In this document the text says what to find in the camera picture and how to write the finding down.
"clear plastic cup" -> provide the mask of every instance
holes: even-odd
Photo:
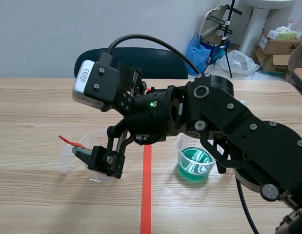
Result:
[[[84,136],[80,140],[80,144],[88,149],[93,149],[93,146],[99,145],[103,147],[107,147],[108,136],[106,130],[98,130],[92,132],[86,136]],[[97,173],[91,170],[88,170],[88,165],[79,160],[72,152],[73,146],[66,144],[62,147],[61,155],[60,155],[60,169],[61,172],[67,172],[72,168],[73,165],[82,165],[84,164],[86,171],[89,173],[89,179],[97,182],[106,182],[113,180],[114,177],[107,176],[101,173]]]
[[[178,150],[178,168],[182,175],[191,180],[208,177],[216,162],[199,139],[181,134],[174,146]]]

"white sink pedestal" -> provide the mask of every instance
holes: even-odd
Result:
[[[239,49],[243,54],[253,57],[269,11],[270,9],[254,7],[253,15]]]

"table surface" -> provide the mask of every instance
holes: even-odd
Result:
[[[146,80],[165,88],[187,80]],[[232,81],[262,120],[286,124],[302,137],[302,96],[281,81]],[[0,78],[0,234],[139,234],[143,147],[131,144],[120,180],[88,180],[76,159],[60,173],[61,134],[72,141],[116,124],[116,111],[101,113],[71,98],[71,78]],[[153,145],[152,233],[247,234],[232,170],[212,170],[191,184],[176,169],[177,137]],[[290,209],[244,189],[260,233],[274,233]]]

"red tape line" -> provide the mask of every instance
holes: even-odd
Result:
[[[152,145],[143,150],[140,234],[152,233]]]

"robotic arm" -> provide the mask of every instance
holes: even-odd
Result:
[[[234,99],[233,84],[219,76],[198,73],[185,86],[172,85],[159,90],[152,87],[145,93],[146,83],[141,80],[143,74],[139,69],[128,68],[123,63],[117,69],[110,66],[112,49],[122,40],[115,41],[97,62],[83,62],[74,84],[73,99],[102,112],[115,109],[124,116],[123,120],[107,129],[106,149],[74,147],[75,156],[90,170],[120,178],[128,144],[153,144],[184,133],[200,139],[215,158],[220,174],[226,168],[233,168],[245,187],[260,193],[267,201],[281,200],[293,209],[276,229],[277,234],[301,234],[302,139],[299,135],[282,124],[255,117]],[[116,138],[117,150],[113,151]],[[217,151],[217,145],[224,149],[223,154]]]

